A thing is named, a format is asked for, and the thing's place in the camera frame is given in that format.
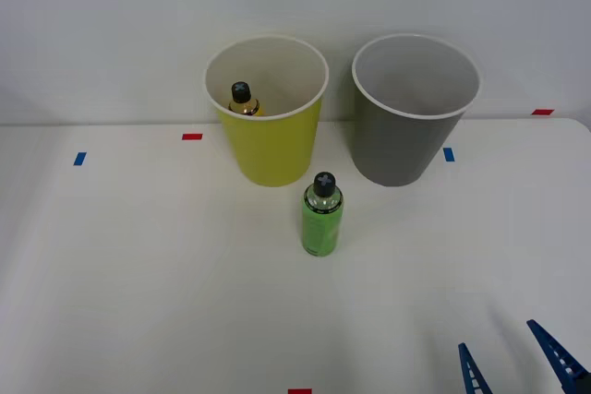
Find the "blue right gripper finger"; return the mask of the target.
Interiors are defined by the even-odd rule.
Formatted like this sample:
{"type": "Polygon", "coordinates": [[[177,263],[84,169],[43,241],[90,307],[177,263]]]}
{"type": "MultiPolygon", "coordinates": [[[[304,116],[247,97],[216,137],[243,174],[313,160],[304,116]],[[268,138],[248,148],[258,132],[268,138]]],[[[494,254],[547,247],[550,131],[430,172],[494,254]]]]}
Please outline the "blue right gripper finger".
{"type": "Polygon", "coordinates": [[[467,394],[492,394],[492,390],[488,386],[465,343],[458,345],[458,352],[465,392],[467,394]]]}
{"type": "Polygon", "coordinates": [[[590,372],[534,319],[526,322],[565,394],[590,394],[590,372]]]}

